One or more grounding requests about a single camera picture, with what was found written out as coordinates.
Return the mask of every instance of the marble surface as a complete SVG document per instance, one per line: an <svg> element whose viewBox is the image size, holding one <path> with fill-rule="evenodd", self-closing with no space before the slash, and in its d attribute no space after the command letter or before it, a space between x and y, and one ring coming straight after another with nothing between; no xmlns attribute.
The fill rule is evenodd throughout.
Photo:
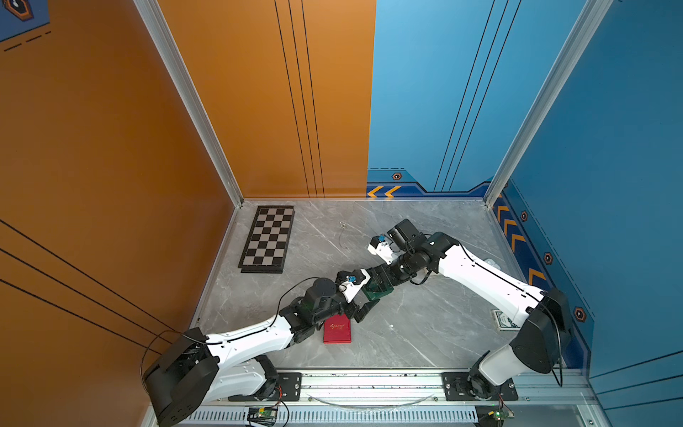
<svg viewBox="0 0 683 427"><path fill-rule="evenodd" d="M294 205L284 272L241 273L237 264L256 206L267 204ZM225 332L265 320L275 313L279 297L306 277L334 279L339 270L379 265L381 259L366 250L370 238L404 218L422 232L442 231L457 238L475 255L492 258L503 271L524 280L495 218L481 201L247 201L199 318L201 330ZM291 291L283 305L303 295L311 283ZM514 336L495 330L493 308L457 282L431 276L422 286L398 286L362 323L352 321L351 344L323 344L319 331L269 357L278 368L469 368L482 353Z"/></svg>

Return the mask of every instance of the blue wall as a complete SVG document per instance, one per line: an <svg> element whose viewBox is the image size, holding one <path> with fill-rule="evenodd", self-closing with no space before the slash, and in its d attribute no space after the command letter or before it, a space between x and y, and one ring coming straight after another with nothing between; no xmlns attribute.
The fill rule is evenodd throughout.
<svg viewBox="0 0 683 427"><path fill-rule="evenodd" d="M682 135L683 3L615 1L512 176L588 304L615 426L683 408Z"/></svg>
<svg viewBox="0 0 683 427"><path fill-rule="evenodd" d="M378 0L369 168L427 191L489 180L584 2Z"/></svg>
<svg viewBox="0 0 683 427"><path fill-rule="evenodd" d="M17 18L10 11L6 10L3 4L0 4L0 42L50 22L47 0L31 0L29 4L33 12L33 18L29 20Z"/></svg>

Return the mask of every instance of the orange wall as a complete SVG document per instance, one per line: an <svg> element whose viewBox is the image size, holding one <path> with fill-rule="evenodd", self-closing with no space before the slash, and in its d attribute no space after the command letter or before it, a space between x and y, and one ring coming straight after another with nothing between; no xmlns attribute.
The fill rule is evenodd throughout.
<svg viewBox="0 0 683 427"><path fill-rule="evenodd" d="M183 330L233 206L132 1L49 6L50 24L0 43L0 219ZM0 248L165 329L2 224ZM139 343L153 337L4 253L0 279ZM0 324L12 348L0 352L0 424L139 425L143 348L3 283Z"/></svg>
<svg viewBox="0 0 683 427"><path fill-rule="evenodd" d="M375 1L159 3L245 197L365 195Z"/></svg>

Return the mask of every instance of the chessboard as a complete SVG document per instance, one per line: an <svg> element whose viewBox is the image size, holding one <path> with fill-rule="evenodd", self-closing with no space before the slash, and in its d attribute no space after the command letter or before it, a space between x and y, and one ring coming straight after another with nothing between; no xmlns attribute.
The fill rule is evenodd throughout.
<svg viewBox="0 0 683 427"><path fill-rule="evenodd" d="M292 233L293 206L259 206L242 251L242 273L282 273Z"/></svg>

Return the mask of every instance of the red book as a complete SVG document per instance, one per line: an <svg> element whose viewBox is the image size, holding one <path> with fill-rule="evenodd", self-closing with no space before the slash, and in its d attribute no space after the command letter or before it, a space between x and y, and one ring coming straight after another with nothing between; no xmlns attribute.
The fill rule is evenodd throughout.
<svg viewBox="0 0 683 427"><path fill-rule="evenodd" d="M351 320L343 314L325 320L322 338L325 344L348 344L351 342Z"/></svg>

